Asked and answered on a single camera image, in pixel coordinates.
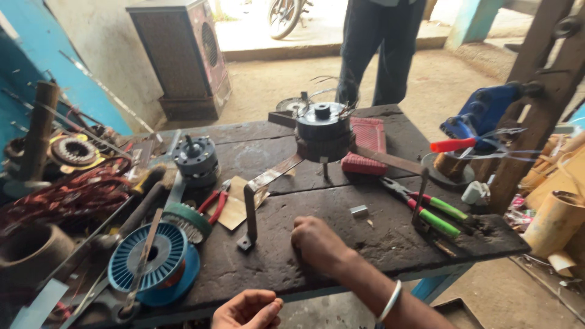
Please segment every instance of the green-handled pliers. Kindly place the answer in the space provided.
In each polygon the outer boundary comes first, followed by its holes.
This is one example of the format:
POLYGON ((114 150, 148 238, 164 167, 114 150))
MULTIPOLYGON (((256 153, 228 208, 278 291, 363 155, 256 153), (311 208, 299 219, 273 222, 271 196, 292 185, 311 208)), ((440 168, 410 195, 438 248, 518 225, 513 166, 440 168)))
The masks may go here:
MULTIPOLYGON (((418 192, 413 192, 406 187, 400 185, 399 182, 389 179, 388 177, 380 178, 380 181, 387 189, 397 193, 400 195, 404 201, 408 204, 410 209, 414 211, 414 208, 417 206, 417 198, 419 197, 418 192)), ((442 201, 441 199, 428 196, 426 194, 422 195, 422 202, 430 204, 431 206, 442 210, 444 213, 450 215, 451 217, 455 218, 458 221, 464 221, 467 218, 467 215, 460 211, 459 209, 453 207, 452 205, 442 201)), ((424 209, 423 207, 418 208, 418 215, 425 220, 430 226, 434 227, 435 229, 445 233, 446 235, 456 238, 459 236, 461 231, 459 231, 456 227, 449 224, 448 222, 440 219, 439 217, 432 214, 430 211, 424 209)))

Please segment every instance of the green wire spool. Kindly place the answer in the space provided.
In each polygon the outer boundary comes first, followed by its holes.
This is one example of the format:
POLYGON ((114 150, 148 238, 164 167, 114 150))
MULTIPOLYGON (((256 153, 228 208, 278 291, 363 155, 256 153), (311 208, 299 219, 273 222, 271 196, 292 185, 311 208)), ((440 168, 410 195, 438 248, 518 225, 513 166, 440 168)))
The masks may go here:
POLYGON ((187 234, 187 241, 200 244, 211 234, 212 226, 194 207, 184 203, 171 203, 163 211, 162 220, 180 227, 187 234))

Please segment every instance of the wooden workbench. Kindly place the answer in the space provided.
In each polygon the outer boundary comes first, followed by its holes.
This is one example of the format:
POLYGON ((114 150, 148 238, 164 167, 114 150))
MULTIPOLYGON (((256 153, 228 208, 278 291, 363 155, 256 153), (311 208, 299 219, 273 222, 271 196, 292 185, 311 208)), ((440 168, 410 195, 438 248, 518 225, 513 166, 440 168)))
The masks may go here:
MULTIPOLYGON (((387 152, 417 161, 429 152, 429 143, 396 105, 357 110, 356 116, 380 118, 387 135, 387 152)), ((161 132, 169 142, 174 131, 161 132)), ((183 133, 209 135, 216 144, 222 173, 218 184, 241 176, 251 180, 296 151, 293 130, 269 122, 250 122, 185 129, 183 133)), ((376 177, 344 174, 340 164, 329 165, 330 182, 320 165, 304 161, 294 177, 283 176, 270 185, 271 196, 257 211, 258 240, 248 253, 236 241, 246 224, 230 232, 215 224, 198 247, 201 272, 192 290, 176 304, 148 308, 135 320, 137 327, 153 327, 189 318, 205 317, 246 288, 270 289, 285 300, 299 300, 341 292, 330 278, 303 265, 290 244, 293 220, 299 215, 323 218, 345 243, 391 277, 405 280, 432 277, 413 291, 429 302, 478 261, 524 253, 529 246, 501 219, 478 222, 473 234, 456 241, 459 256, 447 257, 428 244, 410 224, 411 210, 391 196, 376 177), (365 204, 370 215, 354 219, 349 208, 365 204), (370 219, 373 227, 367 222, 370 219)), ((387 176, 418 190, 419 177, 390 169, 387 176)), ((460 194, 429 182, 427 194, 469 211, 460 194)))

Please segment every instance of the hand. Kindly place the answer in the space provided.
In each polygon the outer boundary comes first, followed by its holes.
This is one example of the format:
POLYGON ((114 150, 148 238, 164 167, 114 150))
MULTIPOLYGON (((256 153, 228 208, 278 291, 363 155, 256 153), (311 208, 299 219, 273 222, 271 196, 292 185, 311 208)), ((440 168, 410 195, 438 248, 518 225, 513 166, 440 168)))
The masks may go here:
POLYGON ((317 217, 299 216, 294 220, 293 246, 300 248, 302 258, 323 273, 338 278, 342 265, 355 253, 327 224, 317 217))
POLYGON ((280 324, 278 312, 283 300, 269 290, 248 289, 241 292, 214 313, 212 329, 273 329, 280 324))

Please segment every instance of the motorcycle wheel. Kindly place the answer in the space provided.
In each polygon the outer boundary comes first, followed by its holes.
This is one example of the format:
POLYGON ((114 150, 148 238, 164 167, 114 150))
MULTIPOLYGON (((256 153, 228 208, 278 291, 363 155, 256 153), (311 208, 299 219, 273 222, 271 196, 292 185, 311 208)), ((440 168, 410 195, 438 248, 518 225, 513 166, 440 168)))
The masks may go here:
POLYGON ((273 0, 268 11, 270 37, 280 40, 289 35, 298 23, 303 0, 273 0))

